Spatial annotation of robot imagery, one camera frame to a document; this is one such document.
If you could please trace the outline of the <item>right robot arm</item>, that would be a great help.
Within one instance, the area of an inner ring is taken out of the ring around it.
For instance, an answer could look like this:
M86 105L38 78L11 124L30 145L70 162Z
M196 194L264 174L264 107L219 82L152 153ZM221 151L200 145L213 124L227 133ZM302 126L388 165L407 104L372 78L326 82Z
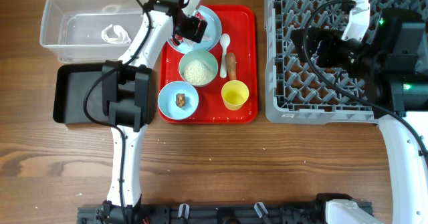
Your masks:
M299 58L311 68L342 68L366 83L370 106L387 148L394 223L427 222L427 72L418 69L425 33L422 16L386 8L370 43L362 41L370 14L347 1L344 31L305 26L291 34Z

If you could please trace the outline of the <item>grey dishwasher rack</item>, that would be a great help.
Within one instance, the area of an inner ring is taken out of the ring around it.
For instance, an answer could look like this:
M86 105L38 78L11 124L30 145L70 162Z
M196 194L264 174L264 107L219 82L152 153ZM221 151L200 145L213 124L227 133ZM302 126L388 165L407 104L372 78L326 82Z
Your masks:
M375 123L371 108L337 94L320 82L310 66L301 62L290 38L305 26L315 9L331 0L263 0L267 36L265 67L265 115L270 122L327 124L329 122ZM363 40L370 43L381 9L399 7L427 18L427 0L369 0L370 27Z

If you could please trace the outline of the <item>small light blue bowl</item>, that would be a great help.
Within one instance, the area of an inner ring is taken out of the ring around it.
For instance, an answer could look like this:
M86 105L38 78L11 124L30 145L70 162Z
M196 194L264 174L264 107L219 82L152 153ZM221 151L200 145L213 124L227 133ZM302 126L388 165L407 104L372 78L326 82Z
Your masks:
M186 105L179 108L176 94L185 94ZM184 81L175 81L164 86L158 95L158 108L162 114L172 120L184 120L190 117L199 105L199 95L195 87Z

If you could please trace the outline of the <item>clear plastic waste bin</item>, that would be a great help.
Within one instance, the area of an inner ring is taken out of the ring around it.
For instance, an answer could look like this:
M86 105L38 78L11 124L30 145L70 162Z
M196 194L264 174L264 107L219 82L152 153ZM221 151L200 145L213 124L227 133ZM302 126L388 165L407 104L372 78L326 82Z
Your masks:
M39 42L64 64L116 60L129 44L110 44L101 31L120 25L134 39L143 20L135 0L46 0Z

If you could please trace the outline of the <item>yellow cup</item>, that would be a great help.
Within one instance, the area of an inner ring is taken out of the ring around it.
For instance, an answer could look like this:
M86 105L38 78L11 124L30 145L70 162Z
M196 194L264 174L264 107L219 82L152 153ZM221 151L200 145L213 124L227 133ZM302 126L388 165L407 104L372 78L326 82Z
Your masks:
M239 80L226 82L221 89L223 103L228 110L240 109L249 98L249 88Z

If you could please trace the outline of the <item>green bowl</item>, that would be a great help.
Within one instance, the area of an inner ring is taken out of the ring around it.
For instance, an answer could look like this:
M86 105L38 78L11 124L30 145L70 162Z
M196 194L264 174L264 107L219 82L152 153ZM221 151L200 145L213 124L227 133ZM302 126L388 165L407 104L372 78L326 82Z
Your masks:
M182 77L182 79L184 79L183 71L184 71L185 67L187 66L187 64L189 62L191 62L193 60L205 60L213 68L213 71L215 72L215 77L216 77L216 75L218 73L219 66L218 66L218 62L217 62L217 59L215 58L215 56L212 53L205 51L205 50L194 50L194 51L190 51L190 52L186 53L181 58L181 60L179 62L179 74Z

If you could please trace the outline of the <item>large light blue plate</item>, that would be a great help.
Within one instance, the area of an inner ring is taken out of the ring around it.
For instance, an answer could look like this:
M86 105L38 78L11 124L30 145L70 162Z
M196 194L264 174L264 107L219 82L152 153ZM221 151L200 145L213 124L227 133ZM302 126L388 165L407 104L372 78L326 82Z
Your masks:
M186 54L193 50L211 50L220 40L222 34L221 21L217 14L206 6L200 6L193 16L201 18L207 22L203 38L200 43L195 43L188 39L181 40L179 45L175 45L173 39L169 39L167 43L177 52Z

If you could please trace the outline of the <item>brown food scrap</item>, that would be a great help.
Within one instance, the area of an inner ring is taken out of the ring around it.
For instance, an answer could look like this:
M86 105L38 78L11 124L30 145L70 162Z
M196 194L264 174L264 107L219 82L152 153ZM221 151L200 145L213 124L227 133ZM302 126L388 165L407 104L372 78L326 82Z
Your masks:
M186 100L185 100L185 94L181 94L178 93L176 94L176 101L175 104L179 107L182 108L186 105Z

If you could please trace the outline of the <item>white plastic spoon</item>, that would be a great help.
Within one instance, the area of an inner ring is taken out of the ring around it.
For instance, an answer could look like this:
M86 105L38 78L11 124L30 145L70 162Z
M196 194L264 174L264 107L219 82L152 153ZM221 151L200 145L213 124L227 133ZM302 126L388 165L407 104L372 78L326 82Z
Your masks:
M220 42L220 46L222 48L219 76L221 78L226 78L227 77L227 66L226 66L225 56L227 54L227 48L229 47L229 44L231 43L230 36L227 33L222 34L219 42Z

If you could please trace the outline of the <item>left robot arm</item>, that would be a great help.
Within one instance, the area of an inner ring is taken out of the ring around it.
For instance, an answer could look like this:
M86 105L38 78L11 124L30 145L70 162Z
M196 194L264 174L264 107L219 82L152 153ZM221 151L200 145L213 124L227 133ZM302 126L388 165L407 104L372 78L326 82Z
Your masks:
M201 42L207 27L193 15L201 0L148 0L131 45L116 61L103 65L95 81L102 87L102 109L112 129L114 157L107 199L96 219L101 223L140 223L142 141L156 108L153 66L163 45L184 37Z

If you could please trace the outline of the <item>black waste tray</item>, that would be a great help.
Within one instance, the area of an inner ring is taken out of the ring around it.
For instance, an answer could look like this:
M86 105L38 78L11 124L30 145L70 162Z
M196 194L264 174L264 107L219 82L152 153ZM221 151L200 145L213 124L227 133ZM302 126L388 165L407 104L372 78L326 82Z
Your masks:
M59 68L53 120L61 124L97 123L139 130L156 108L153 70L121 62L69 64Z

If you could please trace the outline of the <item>white rice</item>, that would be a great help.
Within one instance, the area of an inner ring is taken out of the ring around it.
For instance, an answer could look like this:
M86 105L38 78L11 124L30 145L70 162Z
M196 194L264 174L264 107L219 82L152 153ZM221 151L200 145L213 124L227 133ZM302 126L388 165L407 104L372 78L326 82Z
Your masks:
M205 60L193 60L183 71L184 79L194 86L208 84L214 77L213 68Z

